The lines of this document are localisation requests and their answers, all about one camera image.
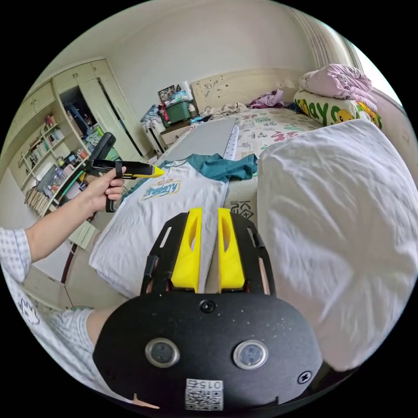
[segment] curtain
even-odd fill
[[[315,68],[312,70],[318,70],[328,64],[347,64],[362,69],[351,43],[337,31],[300,10],[287,8],[309,41],[315,62]]]

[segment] nightstand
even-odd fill
[[[183,135],[190,128],[190,119],[185,121],[177,122],[166,128],[165,131],[161,132],[161,137],[167,147],[170,147],[177,141],[177,139]]]

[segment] yellow tool tip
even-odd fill
[[[164,174],[164,171],[161,170],[159,167],[154,166],[154,174],[153,177],[160,177]]]

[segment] gray ironing board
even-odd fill
[[[236,118],[220,119],[197,125],[173,149],[168,149],[165,160],[184,160],[191,154],[223,156]]]

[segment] picture frame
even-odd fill
[[[170,97],[175,93],[174,85],[170,87],[166,87],[158,92],[158,96],[160,97],[161,103],[165,101],[169,101]]]

